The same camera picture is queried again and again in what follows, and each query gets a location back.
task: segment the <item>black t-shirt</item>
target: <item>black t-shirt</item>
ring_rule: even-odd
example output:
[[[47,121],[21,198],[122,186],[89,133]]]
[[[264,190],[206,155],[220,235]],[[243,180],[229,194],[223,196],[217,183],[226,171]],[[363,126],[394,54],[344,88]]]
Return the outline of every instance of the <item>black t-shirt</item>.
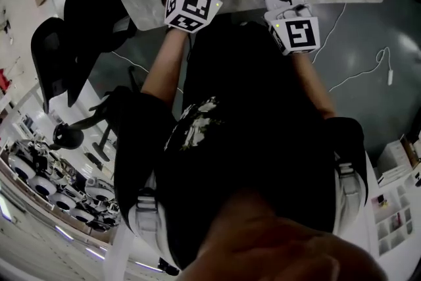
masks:
[[[334,227],[332,130],[340,129],[341,119],[326,124],[291,59],[279,57],[266,30],[238,30],[230,31],[230,39],[258,37],[260,44],[230,45],[221,56],[220,46],[200,41],[220,30],[197,37],[193,51],[200,58],[189,61],[178,122],[162,101],[134,94],[118,135],[114,183],[122,215],[153,170],[168,243],[181,268],[194,260],[222,204],[241,188],[257,190],[280,217],[327,232]],[[234,58],[221,59],[226,55]],[[262,66],[253,68],[242,55],[262,55]],[[362,139],[358,143],[363,150]]]

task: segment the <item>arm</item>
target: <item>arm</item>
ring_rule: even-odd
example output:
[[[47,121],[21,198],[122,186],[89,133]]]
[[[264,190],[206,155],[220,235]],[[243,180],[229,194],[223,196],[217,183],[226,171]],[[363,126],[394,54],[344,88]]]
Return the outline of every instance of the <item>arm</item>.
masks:
[[[181,30],[167,33],[141,90],[164,101],[170,108],[176,96],[186,38],[187,33]]]
[[[313,68],[309,55],[294,55],[292,56],[292,63],[305,93],[317,110],[320,111],[323,118],[326,120],[331,117],[336,117],[334,104]]]

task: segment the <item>white cable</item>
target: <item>white cable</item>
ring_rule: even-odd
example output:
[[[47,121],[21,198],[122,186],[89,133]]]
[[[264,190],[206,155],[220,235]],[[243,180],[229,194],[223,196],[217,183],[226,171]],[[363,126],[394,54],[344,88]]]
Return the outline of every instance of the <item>white cable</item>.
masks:
[[[318,56],[318,54],[322,51],[322,49],[324,48],[324,46],[326,46],[326,43],[328,42],[328,39],[329,39],[329,37],[330,37],[330,35],[334,32],[334,30],[335,30],[335,28],[336,28],[336,25],[337,25],[337,23],[339,22],[339,19],[341,18],[341,16],[343,15],[343,13],[345,12],[345,8],[347,7],[347,4],[345,3],[344,4],[344,6],[343,6],[343,9],[342,9],[342,12],[341,12],[341,14],[336,18],[336,21],[335,21],[335,24],[334,24],[334,27],[330,30],[330,32],[329,32],[329,34],[328,34],[328,36],[326,37],[326,40],[324,40],[324,43],[323,43],[323,46],[317,51],[317,53],[316,53],[316,56],[314,57],[314,59],[313,59],[313,62],[312,63],[315,63],[316,62],[316,59],[317,59],[317,56]]]
[[[132,60],[127,59],[126,57],[122,57],[120,54],[118,54],[118,53],[116,53],[116,52],[114,52],[114,51],[112,51],[111,53],[113,53],[113,54],[114,54],[114,55],[116,55],[117,57],[120,57],[121,59],[124,59],[124,60],[126,60],[126,61],[130,62],[132,65],[134,65],[134,66],[136,66],[136,67],[142,68],[144,71],[146,71],[146,73],[149,73],[149,71],[148,71],[146,68],[143,68],[140,64],[134,63]],[[184,92],[183,92],[183,91],[182,91],[179,87],[177,87],[177,90],[178,90],[180,93],[184,94]]]
[[[344,81],[342,81],[340,84],[337,84],[336,86],[334,86],[334,87],[330,88],[330,89],[329,89],[329,92],[331,92],[331,91],[332,91],[332,90],[334,90],[335,88],[338,88],[339,86],[343,85],[346,81],[350,80],[351,78],[358,78],[360,75],[373,73],[373,72],[374,72],[377,68],[379,68],[379,67],[380,67],[380,65],[382,64],[382,61],[383,61],[383,59],[384,59],[384,56],[385,56],[386,51],[389,51],[389,54],[388,54],[387,56],[388,56],[388,58],[389,58],[389,79],[390,79],[391,74],[392,74],[392,76],[393,76],[392,67],[391,67],[391,65],[390,65],[390,57],[391,57],[391,54],[390,54],[390,48],[389,48],[389,47],[385,47],[385,48],[380,49],[380,50],[378,51],[378,53],[377,53],[377,55],[376,55],[376,62],[377,62],[377,65],[376,65],[376,66],[375,66],[372,70],[367,70],[367,71],[365,71],[365,72],[359,72],[359,73],[358,73],[358,74],[356,74],[356,75],[352,75],[352,76],[350,76],[350,77],[348,77],[348,78],[344,79]]]

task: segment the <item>person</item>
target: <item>person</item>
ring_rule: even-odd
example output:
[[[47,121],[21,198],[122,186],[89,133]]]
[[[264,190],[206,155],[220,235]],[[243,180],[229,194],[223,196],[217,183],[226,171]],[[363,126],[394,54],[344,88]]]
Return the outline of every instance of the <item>person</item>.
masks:
[[[219,15],[195,37],[176,121],[186,41],[168,30],[126,105],[114,186],[130,229],[153,232],[183,281],[385,280],[335,236],[367,200],[364,135],[337,117],[309,55]]]

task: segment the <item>black sleeve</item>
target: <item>black sleeve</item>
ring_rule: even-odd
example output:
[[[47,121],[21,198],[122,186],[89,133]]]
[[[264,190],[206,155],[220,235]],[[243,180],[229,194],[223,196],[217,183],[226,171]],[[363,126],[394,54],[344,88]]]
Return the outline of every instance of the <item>black sleeve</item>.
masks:
[[[128,212],[137,201],[139,189],[162,158],[176,121],[160,99],[144,93],[133,93],[121,111],[114,188],[121,214],[128,224]]]
[[[337,164],[352,163],[366,187],[368,197],[366,151],[361,125],[352,118],[335,117],[325,121],[331,148],[339,156]]]

